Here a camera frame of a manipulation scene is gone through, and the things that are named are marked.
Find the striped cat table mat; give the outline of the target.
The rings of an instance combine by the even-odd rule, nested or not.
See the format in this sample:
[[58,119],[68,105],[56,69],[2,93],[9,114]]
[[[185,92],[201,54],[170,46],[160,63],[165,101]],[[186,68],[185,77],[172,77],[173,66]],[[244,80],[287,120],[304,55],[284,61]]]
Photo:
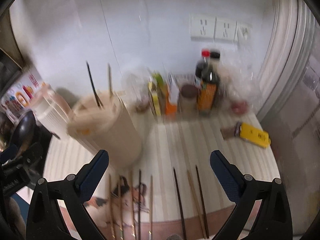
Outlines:
[[109,167],[86,209],[106,238],[110,225],[117,237],[133,239],[132,226],[142,239],[170,235],[202,238],[199,212],[207,215],[215,235],[234,204],[227,198],[209,164],[220,150],[243,174],[271,181],[279,176],[270,148],[238,138],[223,139],[220,130],[242,121],[259,127],[253,113],[216,114],[210,118],[176,122],[156,121],[151,113],[135,114],[132,121],[143,140],[140,158],[129,168]]

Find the beige utensil holder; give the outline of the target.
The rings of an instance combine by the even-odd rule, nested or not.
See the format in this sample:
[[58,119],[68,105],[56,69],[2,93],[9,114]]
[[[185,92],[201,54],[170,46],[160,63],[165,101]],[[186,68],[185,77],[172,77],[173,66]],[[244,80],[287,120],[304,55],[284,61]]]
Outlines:
[[67,133],[92,154],[106,150],[114,168],[132,165],[142,151],[142,140],[120,97],[109,92],[81,98],[73,107]]

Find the pink white electric kettle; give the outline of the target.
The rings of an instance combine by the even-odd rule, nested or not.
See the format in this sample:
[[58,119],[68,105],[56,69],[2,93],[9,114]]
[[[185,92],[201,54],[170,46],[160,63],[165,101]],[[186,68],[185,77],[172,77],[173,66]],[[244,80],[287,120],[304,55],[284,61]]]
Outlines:
[[65,99],[55,93],[49,84],[44,84],[30,101],[30,109],[37,120],[61,140],[68,139],[67,124],[72,109]]

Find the orange seasoning packet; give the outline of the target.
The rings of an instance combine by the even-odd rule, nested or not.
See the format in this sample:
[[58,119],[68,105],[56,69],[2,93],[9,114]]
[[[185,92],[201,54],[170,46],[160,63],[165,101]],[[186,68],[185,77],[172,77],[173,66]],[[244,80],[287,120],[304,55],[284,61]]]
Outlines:
[[172,73],[168,74],[167,88],[168,91],[165,97],[165,117],[167,119],[171,119],[178,111],[178,101],[180,95],[180,89]]

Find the light wooden chopstick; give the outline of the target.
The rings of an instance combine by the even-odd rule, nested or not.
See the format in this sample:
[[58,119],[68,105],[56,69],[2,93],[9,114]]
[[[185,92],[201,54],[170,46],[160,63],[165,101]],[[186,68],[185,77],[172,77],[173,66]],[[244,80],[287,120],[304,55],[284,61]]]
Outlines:
[[108,91],[109,91],[109,97],[113,97],[113,89],[112,89],[112,70],[111,66],[108,63],[107,65],[107,74],[108,74]]

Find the dark brown chopstick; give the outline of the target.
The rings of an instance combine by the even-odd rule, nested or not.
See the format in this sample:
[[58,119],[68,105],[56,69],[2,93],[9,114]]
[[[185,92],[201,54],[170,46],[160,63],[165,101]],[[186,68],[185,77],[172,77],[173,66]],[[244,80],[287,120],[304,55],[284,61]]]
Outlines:
[[95,101],[97,103],[98,108],[101,109],[103,104],[102,104],[102,102],[101,102],[101,100],[100,100],[100,98],[99,98],[99,96],[97,94],[97,91],[95,89],[93,78],[92,78],[92,74],[91,74],[91,70],[90,70],[90,66],[89,66],[89,63],[87,61],[86,61],[86,66],[87,66],[87,71],[88,71],[91,87],[92,87],[92,90],[93,90],[93,94],[94,94],[94,97],[95,97]]

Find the yellow box cutter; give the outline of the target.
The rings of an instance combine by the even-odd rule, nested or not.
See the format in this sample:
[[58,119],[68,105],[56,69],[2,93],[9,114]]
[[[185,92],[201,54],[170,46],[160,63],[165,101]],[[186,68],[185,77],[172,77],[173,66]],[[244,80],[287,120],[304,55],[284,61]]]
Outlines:
[[261,148],[271,144],[269,134],[245,122],[238,122],[235,127],[235,136]]

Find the orange label sauce bottle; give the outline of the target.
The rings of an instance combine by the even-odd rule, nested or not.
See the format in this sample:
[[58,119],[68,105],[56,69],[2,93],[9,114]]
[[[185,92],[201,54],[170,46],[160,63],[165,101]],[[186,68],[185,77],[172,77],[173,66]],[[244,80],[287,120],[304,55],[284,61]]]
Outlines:
[[207,115],[212,110],[219,84],[220,77],[212,66],[202,71],[201,88],[197,98],[197,109],[200,114]]

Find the yellow green seasoning packet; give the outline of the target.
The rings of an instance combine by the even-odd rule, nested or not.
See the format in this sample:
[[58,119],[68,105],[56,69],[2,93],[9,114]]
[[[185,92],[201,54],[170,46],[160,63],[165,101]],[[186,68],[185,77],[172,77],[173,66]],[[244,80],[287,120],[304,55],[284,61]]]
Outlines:
[[148,95],[151,111],[154,116],[164,113],[167,83],[159,72],[153,72],[148,81]]

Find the red cap dark bottle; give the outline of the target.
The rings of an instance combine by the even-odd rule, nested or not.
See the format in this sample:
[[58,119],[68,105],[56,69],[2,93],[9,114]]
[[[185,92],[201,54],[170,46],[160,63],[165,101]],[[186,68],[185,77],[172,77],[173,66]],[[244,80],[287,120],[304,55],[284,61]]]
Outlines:
[[197,79],[201,78],[201,74],[204,68],[206,68],[208,64],[208,60],[210,57],[210,50],[209,49],[202,49],[201,50],[201,59],[198,61],[196,65],[196,70],[195,70],[195,77]]

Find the brown lid jar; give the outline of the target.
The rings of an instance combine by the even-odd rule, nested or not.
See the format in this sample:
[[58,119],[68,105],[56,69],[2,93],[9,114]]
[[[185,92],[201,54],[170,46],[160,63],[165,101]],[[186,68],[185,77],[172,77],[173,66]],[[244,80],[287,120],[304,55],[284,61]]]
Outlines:
[[180,90],[180,107],[182,114],[195,115],[197,112],[196,100],[199,90],[191,84],[184,84]]

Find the black frying pan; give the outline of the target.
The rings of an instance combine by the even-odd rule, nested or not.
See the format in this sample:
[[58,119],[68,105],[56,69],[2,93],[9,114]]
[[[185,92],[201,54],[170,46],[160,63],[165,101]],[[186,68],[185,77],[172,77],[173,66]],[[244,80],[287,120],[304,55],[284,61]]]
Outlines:
[[9,141],[10,146],[15,145],[17,147],[15,158],[18,158],[29,148],[36,128],[36,119],[32,111],[25,112],[19,118],[19,121],[15,126]]

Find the black cap sauce bottle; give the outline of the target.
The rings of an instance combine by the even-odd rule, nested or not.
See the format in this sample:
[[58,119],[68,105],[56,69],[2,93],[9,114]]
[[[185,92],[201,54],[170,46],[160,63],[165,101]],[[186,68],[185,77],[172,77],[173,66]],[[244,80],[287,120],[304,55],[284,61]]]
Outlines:
[[215,73],[215,80],[217,83],[215,101],[218,103],[226,96],[225,82],[221,72],[220,52],[218,50],[210,51],[210,64],[212,65],[213,72]]

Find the white wall socket panel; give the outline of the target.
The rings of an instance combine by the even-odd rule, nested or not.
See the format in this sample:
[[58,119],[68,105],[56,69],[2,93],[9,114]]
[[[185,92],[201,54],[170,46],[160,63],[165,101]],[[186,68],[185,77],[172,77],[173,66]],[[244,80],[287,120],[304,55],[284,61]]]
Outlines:
[[191,14],[189,30],[193,40],[238,43],[249,38],[252,26],[222,17]]

